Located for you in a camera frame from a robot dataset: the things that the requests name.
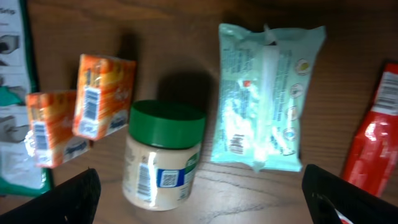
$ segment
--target green lid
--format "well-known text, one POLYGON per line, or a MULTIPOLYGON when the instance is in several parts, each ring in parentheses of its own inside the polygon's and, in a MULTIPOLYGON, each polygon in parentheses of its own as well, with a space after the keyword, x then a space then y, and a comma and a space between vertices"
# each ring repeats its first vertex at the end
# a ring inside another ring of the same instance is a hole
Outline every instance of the green lid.
POLYGON ((205 114, 179 103, 143 100, 133 103, 129 133, 137 141, 168 149, 184 149, 203 139, 205 114))

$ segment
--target orange and white package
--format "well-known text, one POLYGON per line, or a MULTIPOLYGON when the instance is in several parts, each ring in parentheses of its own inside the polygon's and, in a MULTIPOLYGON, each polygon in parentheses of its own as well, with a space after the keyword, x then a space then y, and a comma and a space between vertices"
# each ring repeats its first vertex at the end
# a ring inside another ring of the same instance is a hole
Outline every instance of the orange and white package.
POLYGON ((136 62, 81 55, 73 133, 99 140, 127 125, 136 62))
POLYGON ((54 168, 90 149, 89 140, 72 133, 75 90, 31 93, 26 103, 37 166, 54 168))

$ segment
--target red package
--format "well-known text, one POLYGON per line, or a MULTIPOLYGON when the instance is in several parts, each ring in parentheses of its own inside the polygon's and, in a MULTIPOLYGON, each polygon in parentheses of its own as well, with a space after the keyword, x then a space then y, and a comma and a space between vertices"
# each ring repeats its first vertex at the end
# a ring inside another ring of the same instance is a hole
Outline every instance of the red package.
POLYGON ((398 152, 398 63, 387 63, 373 106, 358 130, 343 179, 380 197, 398 152))

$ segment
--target light blue packet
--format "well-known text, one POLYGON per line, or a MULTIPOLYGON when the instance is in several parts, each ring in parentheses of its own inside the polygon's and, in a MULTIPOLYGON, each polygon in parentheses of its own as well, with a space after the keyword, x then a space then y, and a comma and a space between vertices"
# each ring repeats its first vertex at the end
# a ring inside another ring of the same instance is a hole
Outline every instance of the light blue packet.
POLYGON ((253 33, 220 24, 221 81, 212 162, 300 171, 300 123, 325 28, 253 33))

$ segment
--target jar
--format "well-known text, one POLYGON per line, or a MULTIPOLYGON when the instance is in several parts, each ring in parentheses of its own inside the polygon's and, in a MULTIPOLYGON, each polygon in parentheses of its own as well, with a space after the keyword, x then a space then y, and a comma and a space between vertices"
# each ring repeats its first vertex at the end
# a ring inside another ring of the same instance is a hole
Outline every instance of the jar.
POLYGON ((123 194, 155 211, 177 208, 189 197, 205 128, 204 113, 186 105, 134 103, 127 135, 123 194))

